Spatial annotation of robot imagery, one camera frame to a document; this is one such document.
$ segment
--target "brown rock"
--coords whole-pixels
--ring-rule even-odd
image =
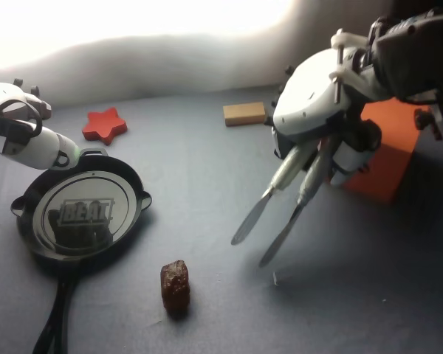
[[[184,310],[189,305],[189,270],[183,260],[161,268],[161,296],[167,311]]]

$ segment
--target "frying pan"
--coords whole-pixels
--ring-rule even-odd
[[[42,173],[14,200],[28,249],[58,266],[54,305],[33,354],[67,354],[67,313],[83,267],[114,249],[151,202],[137,173],[104,149],[82,150],[75,167]]]

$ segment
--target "gray tablecloth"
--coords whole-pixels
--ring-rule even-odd
[[[69,314],[69,354],[443,354],[443,142],[424,132],[394,206],[322,187],[269,268],[256,267],[289,218],[302,174],[250,237],[230,239],[280,164],[270,129],[224,126],[222,106],[271,88],[56,111],[49,128],[82,148],[89,111],[115,106],[128,132],[107,147],[154,198],[124,257],[84,277]],[[0,138],[0,150],[3,139]],[[56,280],[21,242],[11,202],[40,171],[0,156],[0,353],[31,353]],[[185,320],[162,306],[159,271],[189,268]],[[279,286],[272,270],[291,274]]]

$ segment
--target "bright light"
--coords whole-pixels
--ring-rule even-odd
[[[252,35],[282,21],[292,1],[0,1],[0,67],[105,38]]]

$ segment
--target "red star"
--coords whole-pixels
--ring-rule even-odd
[[[82,129],[82,134],[87,140],[100,140],[103,144],[110,145],[113,138],[128,130],[126,122],[118,116],[115,107],[103,113],[89,112],[87,117],[89,122]]]

